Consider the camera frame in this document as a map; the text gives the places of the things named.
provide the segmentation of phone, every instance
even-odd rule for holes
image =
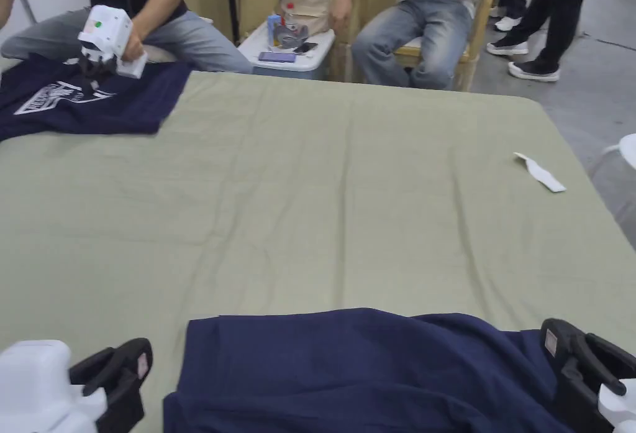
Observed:
[[[315,49],[318,46],[315,42],[304,42],[298,49],[294,51],[295,54],[307,54],[309,51]]]
[[[294,63],[296,61],[296,54],[284,52],[261,52],[258,59],[261,62]]]

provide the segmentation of gray floor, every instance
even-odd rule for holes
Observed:
[[[557,84],[510,77],[508,60],[484,53],[473,91],[538,101],[587,168],[603,148],[636,133],[636,52],[596,40],[636,48],[635,8],[636,0],[585,0],[579,28],[582,36],[561,61]],[[532,58],[545,37],[544,31],[530,40]],[[489,29],[486,38],[497,40],[501,34]],[[620,160],[602,168],[594,185],[612,213],[630,197],[636,201],[636,171]],[[636,211],[622,227],[636,248]]]

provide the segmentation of sage green fabric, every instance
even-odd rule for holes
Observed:
[[[194,72],[156,137],[7,140],[0,183],[0,346],[149,337],[139,432],[193,318],[560,317],[636,353],[636,256],[527,99]]]

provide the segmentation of navy blue t-shirt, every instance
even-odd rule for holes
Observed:
[[[537,330],[372,309],[188,326],[164,433],[572,433]]]
[[[31,55],[2,74],[0,142],[39,132],[156,134],[190,71],[183,62],[149,63],[140,80],[111,76],[89,94],[78,65]]]

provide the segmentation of sneaker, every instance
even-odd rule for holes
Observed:
[[[561,78],[561,69],[556,66],[546,66],[538,60],[531,62],[510,62],[508,71],[512,77],[537,82],[558,82]]]
[[[494,7],[491,9],[491,17],[503,17],[506,15],[505,7]]]
[[[518,19],[511,19],[510,17],[504,17],[497,24],[495,24],[495,29],[500,32],[508,32],[512,30],[512,28],[516,25],[519,25],[521,22],[521,17]]]
[[[493,55],[526,55],[530,51],[528,50],[528,42],[522,42],[517,45],[509,45],[504,37],[498,42],[487,43],[486,52]]]

